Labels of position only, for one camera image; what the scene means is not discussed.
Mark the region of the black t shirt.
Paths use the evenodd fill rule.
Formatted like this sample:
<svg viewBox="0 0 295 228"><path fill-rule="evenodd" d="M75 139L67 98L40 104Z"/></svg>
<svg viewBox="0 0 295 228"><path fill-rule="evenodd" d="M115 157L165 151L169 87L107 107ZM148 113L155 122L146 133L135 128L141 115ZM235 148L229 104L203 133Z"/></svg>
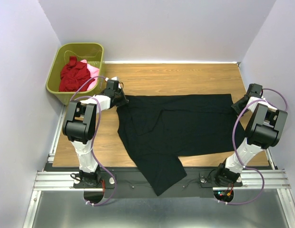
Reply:
<svg viewBox="0 0 295 228"><path fill-rule="evenodd" d="M118 107L118 134L132 161L161 195L186 177L179 157L233 151L237 119L230 94L127 96ZM245 131L236 127L238 147Z"/></svg>

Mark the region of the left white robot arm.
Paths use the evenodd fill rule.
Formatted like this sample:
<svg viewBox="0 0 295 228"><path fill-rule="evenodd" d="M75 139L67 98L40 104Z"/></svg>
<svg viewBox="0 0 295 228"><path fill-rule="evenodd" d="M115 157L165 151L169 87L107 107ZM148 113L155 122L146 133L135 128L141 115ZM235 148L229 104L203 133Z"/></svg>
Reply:
<svg viewBox="0 0 295 228"><path fill-rule="evenodd" d="M75 148L79 160L79 178L85 180L90 187L101 183L101 175L97 172L100 164L94 158L92 145L101 112L127 103L123 83L116 77L107 80L101 94L69 102L62 132Z"/></svg>

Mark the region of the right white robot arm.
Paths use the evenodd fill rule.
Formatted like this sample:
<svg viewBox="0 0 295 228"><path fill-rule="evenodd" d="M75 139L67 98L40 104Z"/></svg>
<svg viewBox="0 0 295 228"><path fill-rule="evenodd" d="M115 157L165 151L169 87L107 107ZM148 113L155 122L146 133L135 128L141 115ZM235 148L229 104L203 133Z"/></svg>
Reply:
<svg viewBox="0 0 295 228"><path fill-rule="evenodd" d="M259 84L250 84L246 94L231 107L237 114L232 132L235 152L219 164L214 174L218 185L224 186L240 182L240 174L258 153L278 144L288 113L273 106L263 97L266 89ZM240 117L247 111L252 116L245 129L243 142L236 147L235 133Z"/></svg>

